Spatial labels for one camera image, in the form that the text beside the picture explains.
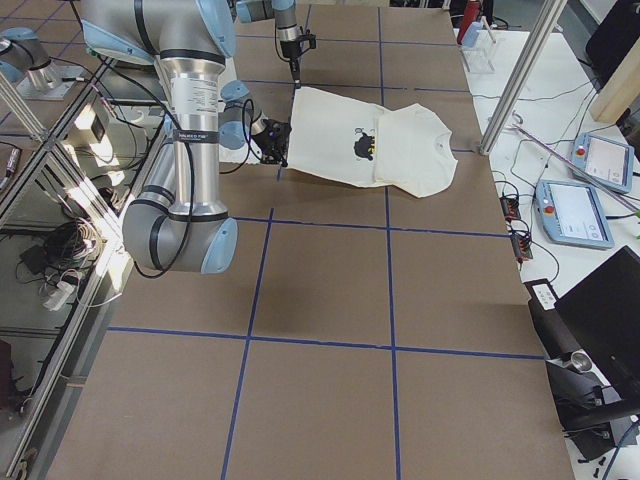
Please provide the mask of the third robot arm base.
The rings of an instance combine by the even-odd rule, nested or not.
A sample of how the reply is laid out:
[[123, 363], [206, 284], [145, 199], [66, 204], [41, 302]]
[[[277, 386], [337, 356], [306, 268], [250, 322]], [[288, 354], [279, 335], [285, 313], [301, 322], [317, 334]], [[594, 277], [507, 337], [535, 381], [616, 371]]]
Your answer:
[[61, 101], [78, 79], [84, 79], [82, 66], [57, 64], [26, 27], [1, 32], [1, 73], [28, 100]]

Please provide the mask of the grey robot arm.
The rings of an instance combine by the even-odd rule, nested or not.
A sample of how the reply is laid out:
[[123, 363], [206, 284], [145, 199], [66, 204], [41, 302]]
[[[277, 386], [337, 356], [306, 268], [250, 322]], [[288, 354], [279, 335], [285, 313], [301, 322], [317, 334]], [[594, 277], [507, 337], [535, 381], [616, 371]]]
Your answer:
[[123, 220], [124, 246], [146, 278], [170, 270], [217, 274], [230, 265], [238, 225], [219, 196], [221, 148], [257, 147], [286, 165], [290, 126], [267, 117], [240, 81], [218, 83], [236, 50], [226, 1], [85, 1], [87, 46], [156, 69], [166, 98], [161, 151]]
[[274, 21], [274, 42], [278, 58], [289, 67], [294, 88], [301, 84], [301, 58], [317, 47], [316, 36], [297, 22], [294, 0], [244, 0], [235, 3], [241, 23]]

